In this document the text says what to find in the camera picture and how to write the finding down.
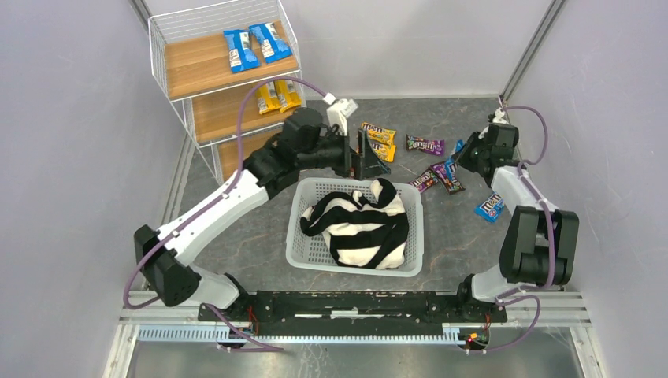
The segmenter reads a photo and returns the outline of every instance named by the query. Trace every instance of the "gray table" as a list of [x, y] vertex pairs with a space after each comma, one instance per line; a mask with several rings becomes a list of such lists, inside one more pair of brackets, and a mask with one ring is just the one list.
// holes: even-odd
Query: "gray table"
[[[363, 121], [395, 129], [398, 144], [390, 181], [406, 183], [428, 165], [444, 160], [420, 151], [405, 151], [406, 133], [427, 139], [446, 139], [451, 150], [481, 130], [487, 115], [498, 106], [492, 98], [434, 98], [361, 100], [350, 119], [352, 132]], [[325, 104], [310, 102], [324, 113]], [[335, 177], [328, 170], [304, 172], [302, 177]], [[228, 272], [247, 290], [454, 290], [472, 272], [483, 272], [499, 260], [499, 250], [510, 221], [504, 212], [495, 224], [473, 213], [491, 193], [484, 181], [464, 169], [458, 178], [466, 190], [448, 195], [442, 185], [422, 194], [425, 217], [425, 254], [415, 277], [365, 276], [297, 269], [285, 258], [285, 237], [296, 185], [248, 213], [218, 236], [195, 264], [213, 272]], [[182, 201], [182, 213], [217, 187], [199, 156], [195, 156]]]

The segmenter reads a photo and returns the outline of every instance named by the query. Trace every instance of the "white wall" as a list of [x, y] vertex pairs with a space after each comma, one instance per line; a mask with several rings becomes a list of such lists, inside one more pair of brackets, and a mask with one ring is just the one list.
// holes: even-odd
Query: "white wall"
[[100, 376], [183, 128], [127, 2], [0, 9], [0, 376]]
[[[567, 2], [512, 104], [550, 127], [533, 179], [577, 212], [572, 283], [583, 291], [612, 377], [666, 376], [668, 2]], [[514, 111], [525, 157], [542, 131]]]
[[[153, 14], [220, 0], [145, 0]], [[283, 0], [304, 78], [355, 97], [497, 95], [549, 0]]]

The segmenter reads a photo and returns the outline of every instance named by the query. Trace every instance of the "white plastic basket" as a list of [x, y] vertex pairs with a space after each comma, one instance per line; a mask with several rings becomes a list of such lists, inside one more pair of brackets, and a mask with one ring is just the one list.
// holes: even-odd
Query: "white plastic basket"
[[356, 181], [347, 179], [309, 178], [297, 185], [297, 193], [292, 200], [290, 224], [285, 257], [290, 265], [296, 268], [368, 274], [373, 276], [412, 277], [422, 269], [422, 255], [425, 252], [424, 224], [422, 218], [422, 200], [420, 192], [406, 183], [393, 183], [399, 192], [408, 216], [408, 240], [404, 250], [404, 262], [396, 269], [364, 269], [338, 266], [329, 253], [322, 235], [310, 238], [304, 235], [299, 227], [299, 218], [307, 207], [315, 205], [323, 197], [333, 191], [350, 193], [361, 191], [370, 201], [374, 201], [369, 187], [372, 181]]

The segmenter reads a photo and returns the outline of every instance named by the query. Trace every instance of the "purple cable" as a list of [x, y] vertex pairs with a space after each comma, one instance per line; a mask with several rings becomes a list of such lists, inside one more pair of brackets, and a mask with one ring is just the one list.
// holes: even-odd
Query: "purple cable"
[[[248, 91], [248, 93], [246, 94], [246, 97], [243, 98], [243, 101], [241, 102], [241, 106], [239, 108], [239, 116], [236, 118], [236, 149], [238, 151], [239, 163], [237, 165], [236, 174], [234, 175], [234, 179], [232, 179], [232, 182], [228, 185], [228, 187], [223, 190], [223, 193], [222, 193], [223, 195], [228, 194], [237, 185], [237, 183], [241, 179], [241, 175], [243, 174], [243, 144], [241, 143], [241, 133], [242, 133], [241, 124], [243, 123], [243, 111], [246, 109], [246, 104], [248, 103], [248, 100], [251, 98], [251, 96], [255, 93], [255, 91], [257, 91], [261, 86], [263, 86], [263, 85], [265, 85], [269, 82], [272, 82], [274, 80], [296, 81], [297, 83], [306, 85], [307, 87], [313, 89], [314, 91], [316, 91], [322, 97], [325, 97], [327, 95], [322, 89], [316, 87], [315, 85], [313, 85], [313, 84], [311, 84], [311, 83], [309, 83], [305, 80], [302, 80], [298, 77], [292, 77], [292, 76], [277, 76], [277, 77], [273, 77], [272, 79], [263, 80], [263, 81], [255, 84], [253, 86], [253, 88], [250, 89], [250, 91]], [[151, 303], [156, 302], [159, 299], [159, 297], [156, 296], [156, 297], [151, 298], [151, 299], [145, 301], [144, 303], [140, 303], [138, 305], [131, 304], [130, 303], [130, 288], [132, 287], [132, 283], [135, 282], [135, 279], [137, 278], [137, 275], [139, 275], [139, 272], [141, 272], [142, 268], [147, 263], [147, 261], [149, 261], [158, 252], [158, 250], [160, 250], [160, 248], [162, 248], [166, 243], [168, 243], [169, 240], [172, 240], [174, 238], [174, 232], [178, 233], [178, 232], [183, 231], [190, 223], [195, 221], [195, 219], [197, 219], [199, 216], [206, 213], [206, 211], [208, 211], [209, 209], [214, 207], [216, 204], [218, 204], [223, 199], [223, 197], [224, 197], [223, 195], [220, 195], [220, 196], [214, 198], [211, 202], [204, 205], [200, 210], [198, 210], [197, 212], [195, 212], [194, 214], [189, 216], [188, 219], [184, 220], [183, 223], [176, 226], [176, 228], [174, 228], [174, 230], [172, 232], [170, 232], [163, 240], [158, 241], [158, 243], [153, 248], [151, 248], [148, 251], [148, 253], [145, 254], [144, 257], [141, 260], [139, 260], [139, 263], [137, 264], [135, 269], [132, 271], [132, 274], [130, 275], [130, 278], [128, 279], [128, 282], [125, 283], [125, 288], [123, 289], [123, 304], [125, 305], [125, 308], [127, 308], [127, 309], [142, 309], [142, 308], [150, 305]], [[209, 305], [208, 303], [205, 303], [205, 304], [210, 309], [215, 308], [215, 306]], [[243, 332], [234, 328], [228, 322], [228, 320], [225, 319], [225, 317], [222, 316], [222, 314], [219, 311], [214, 311], [214, 313], [224, 323], [226, 323], [228, 325], [228, 327], [230, 327], [230, 329], [232, 329], [233, 332], [237, 333], [242, 338], [246, 339], [246, 337], [244, 337], [246, 334], [244, 334]], [[278, 350], [282, 350], [281, 348], [276, 348], [274, 346], [268, 346], [268, 347], [269, 348], [263, 347], [262, 349], [257, 349], [257, 350], [253, 349], [253, 350], [248, 350], [248, 351], [278, 351]]]
[[538, 155], [538, 158], [535, 161], [530, 161], [530, 160], [522, 160], [518, 164], [518, 175], [520, 177], [520, 181], [524, 184], [524, 186], [529, 189], [533, 197], [538, 201], [540, 204], [540, 207], [543, 208], [543, 212], [545, 213], [545, 220], [547, 222], [547, 241], [549, 243], [549, 252], [547, 256], [548, 260], [548, 267], [547, 267], [547, 279], [545, 280], [545, 284], [542, 286], [533, 286], [533, 285], [523, 285], [521, 287], [516, 287], [514, 289], [510, 289], [509, 291], [506, 291], [505, 293], [500, 294], [497, 299], [496, 299], [496, 304], [499, 306], [508, 306], [512, 305], [517, 302], [524, 301], [526, 299], [533, 299], [536, 301], [536, 315], [533, 317], [533, 320], [531, 321], [531, 324], [529, 327], [526, 329], [526, 332], [524, 332], [520, 337], [518, 337], [516, 340], [504, 344], [501, 346], [495, 346], [493, 348], [485, 348], [484, 351], [482, 350], [471, 350], [471, 352], [475, 354], [485, 354], [489, 352], [494, 352], [497, 350], [503, 350], [509, 347], [513, 347], [520, 343], [522, 340], [526, 338], [529, 333], [536, 327], [536, 323], [538, 323], [538, 318], [540, 317], [540, 298], [538, 298], [536, 295], [524, 295], [518, 298], [511, 299], [510, 301], [502, 302], [500, 299], [507, 298], [513, 294], [516, 294], [522, 290], [533, 290], [533, 291], [542, 291], [546, 290], [549, 287], [552, 286], [552, 284], [555, 281], [555, 230], [554, 230], [554, 225], [552, 224], [552, 216], [550, 214], [550, 209], [547, 207], [547, 203], [545, 201], [541, 201], [542, 197], [538, 193], [538, 190], [533, 187], [533, 185], [523, 176], [523, 171], [522, 167], [524, 165], [536, 165], [540, 163], [541, 160], [543, 160], [543, 156], [545, 156], [545, 151], [547, 151], [547, 124], [545, 123], [545, 119], [543, 116], [538, 112], [538, 110], [530, 107], [530, 106], [508, 106], [505, 108], [502, 108], [502, 111], [507, 111], [507, 110], [513, 110], [513, 109], [523, 109], [523, 110], [528, 110], [529, 112], [532, 112], [538, 116], [538, 119], [540, 120], [540, 123], [543, 125], [543, 131], [544, 131], [544, 139], [543, 139], [543, 149], [540, 151], [540, 155]]

